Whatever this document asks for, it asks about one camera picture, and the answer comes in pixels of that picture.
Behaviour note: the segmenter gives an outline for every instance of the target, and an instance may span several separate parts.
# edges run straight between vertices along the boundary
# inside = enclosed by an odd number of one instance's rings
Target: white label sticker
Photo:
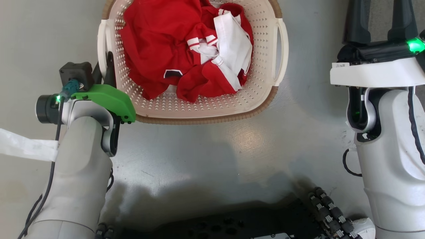
[[[332,68],[348,67],[348,66],[350,66],[350,63],[345,63],[345,62],[332,63]]]

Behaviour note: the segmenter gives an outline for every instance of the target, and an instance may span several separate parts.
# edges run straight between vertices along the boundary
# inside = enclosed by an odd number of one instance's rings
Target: red and white garment
[[[234,16],[232,21],[227,11]],[[218,38],[230,29],[216,27],[219,15],[223,19],[218,22],[227,25],[227,19],[236,37]],[[143,88],[144,98],[154,99],[169,85],[176,85],[179,98],[195,102],[199,95],[234,94],[246,82],[245,65],[251,56],[245,53],[247,48],[236,44],[242,29],[251,40],[252,51],[252,29],[241,6],[227,3],[216,9],[208,0],[135,0],[124,20],[120,34],[129,77]],[[220,46],[243,49],[243,56],[235,51],[221,53]]]

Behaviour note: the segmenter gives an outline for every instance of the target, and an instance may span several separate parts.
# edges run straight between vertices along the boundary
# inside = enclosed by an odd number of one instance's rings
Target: plastic basket
[[[216,7],[226,2],[244,7],[254,33],[254,52],[248,80],[243,89],[234,95],[199,97],[195,103],[177,98],[173,91],[166,91],[156,99],[146,100],[142,97],[142,89],[128,77],[129,69],[125,64],[124,48],[118,30],[125,25],[123,14],[132,1],[107,1],[99,26],[97,47],[103,76],[106,73],[105,52],[113,53],[117,88],[130,96],[138,121],[173,125],[227,122],[257,115],[272,102],[285,75],[289,53],[288,34],[277,0],[211,1]],[[276,69],[279,32],[282,54],[280,66]]]

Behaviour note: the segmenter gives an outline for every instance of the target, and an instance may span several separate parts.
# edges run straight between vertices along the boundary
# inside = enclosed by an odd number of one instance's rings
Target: brown woven rim
[[[109,19],[109,15],[111,13],[111,9],[115,1],[116,0],[106,0],[106,4],[102,12],[102,19]],[[269,2],[272,5],[273,11],[275,12],[275,17],[282,18],[282,10],[280,9],[281,7],[279,6],[278,1],[269,0]],[[220,117],[209,117],[209,118],[202,118],[202,119],[163,119],[163,118],[152,118],[152,117],[137,115],[136,120],[143,123],[161,124],[161,125],[200,125],[200,124],[213,124],[213,123],[220,123],[220,122],[229,122],[234,120],[242,120],[242,119],[251,118],[261,113],[263,110],[265,110],[273,101],[277,92],[278,92],[278,87],[273,86],[266,100],[260,106],[258,106],[257,108],[251,111],[240,113],[240,114],[233,114],[229,116],[220,116]]]

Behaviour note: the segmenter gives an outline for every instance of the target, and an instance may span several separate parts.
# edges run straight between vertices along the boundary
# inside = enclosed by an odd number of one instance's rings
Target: gray floor
[[[329,84],[331,63],[342,46],[347,2],[279,0],[289,35],[289,64],[276,99],[260,115],[214,125],[124,125],[112,159],[115,184],[106,195],[101,221],[152,229],[305,197],[316,185],[346,215],[369,216],[362,179],[347,174],[341,162],[343,152],[354,146],[344,117],[347,92]],[[385,39],[391,26],[390,2],[372,0],[374,40]],[[103,3],[12,1],[0,9],[0,43],[8,46],[1,49],[7,57],[0,57],[0,69],[13,79],[1,88],[2,128],[30,138],[54,137],[54,127],[40,125],[33,116],[34,102],[59,89],[57,70],[65,62],[95,63]],[[420,28],[425,28],[424,6],[415,0]],[[14,106],[5,103],[21,92],[26,93]],[[49,165],[0,159],[0,229],[5,238],[14,238],[43,191]],[[360,170],[355,153],[347,159],[353,171]]]

